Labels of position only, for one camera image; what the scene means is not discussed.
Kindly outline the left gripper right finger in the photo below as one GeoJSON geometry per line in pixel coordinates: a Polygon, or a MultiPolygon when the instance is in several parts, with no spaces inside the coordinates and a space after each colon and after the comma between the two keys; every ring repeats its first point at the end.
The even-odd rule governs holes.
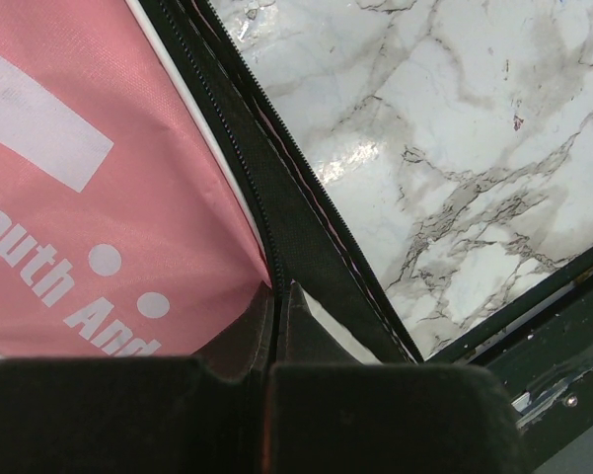
{"type": "Polygon", "coordinates": [[[268,378],[272,473],[528,473],[514,410],[488,370],[359,364],[293,284],[268,378]]]}

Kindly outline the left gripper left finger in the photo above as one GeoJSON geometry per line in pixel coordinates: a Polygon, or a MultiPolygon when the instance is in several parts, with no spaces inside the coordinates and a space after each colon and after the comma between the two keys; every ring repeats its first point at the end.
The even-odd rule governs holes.
{"type": "Polygon", "coordinates": [[[0,473],[252,473],[275,305],[193,355],[0,359],[0,473]]]}

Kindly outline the pink racket cover bag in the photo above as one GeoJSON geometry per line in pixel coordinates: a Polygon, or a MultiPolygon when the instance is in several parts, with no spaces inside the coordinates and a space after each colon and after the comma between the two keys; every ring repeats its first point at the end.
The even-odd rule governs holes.
{"type": "Polygon", "coordinates": [[[0,359],[421,361],[204,1],[0,1],[0,359]]]}

